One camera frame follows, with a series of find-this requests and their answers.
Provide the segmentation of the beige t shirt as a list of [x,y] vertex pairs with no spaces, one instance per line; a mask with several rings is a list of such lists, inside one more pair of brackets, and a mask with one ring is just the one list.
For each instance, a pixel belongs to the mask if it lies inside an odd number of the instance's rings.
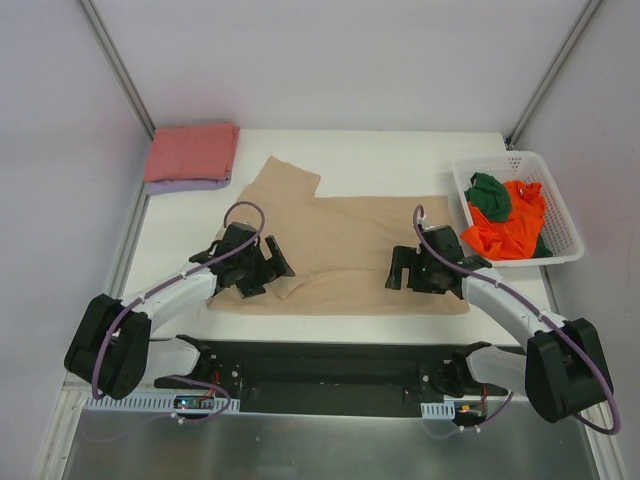
[[242,206],[231,218],[257,223],[257,204],[265,213],[264,236],[273,236],[295,274],[268,284],[244,299],[236,288],[213,297],[210,310],[244,315],[459,315],[466,301],[452,293],[391,290],[385,282],[395,246],[414,248],[418,238],[412,215],[422,205],[435,225],[451,215],[444,196],[316,197],[320,176],[274,157],[246,186]]

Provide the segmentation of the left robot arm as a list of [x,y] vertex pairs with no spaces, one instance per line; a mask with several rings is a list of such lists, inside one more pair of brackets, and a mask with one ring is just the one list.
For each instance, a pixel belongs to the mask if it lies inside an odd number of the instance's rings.
[[206,345],[188,335],[155,340],[153,333],[226,289],[248,299],[294,274],[274,236],[260,237],[255,228],[233,222],[221,239],[147,290],[124,298],[94,297],[64,366],[90,384],[96,399],[121,400],[141,383],[171,388],[180,380],[188,388],[202,388],[212,369]]

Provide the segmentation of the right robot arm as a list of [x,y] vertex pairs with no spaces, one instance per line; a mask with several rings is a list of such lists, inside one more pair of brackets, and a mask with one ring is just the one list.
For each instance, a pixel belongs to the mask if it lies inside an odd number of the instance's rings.
[[584,318],[568,320],[547,313],[478,255],[464,254],[449,226],[416,232],[416,247],[396,245],[385,286],[417,293],[452,293],[479,308],[506,330],[522,353],[478,341],[452,354],[433,378],[434,388],[460,398],[484,384],[527,397],[549,423],[605,402],[619,416],[614,387],[595,326]]

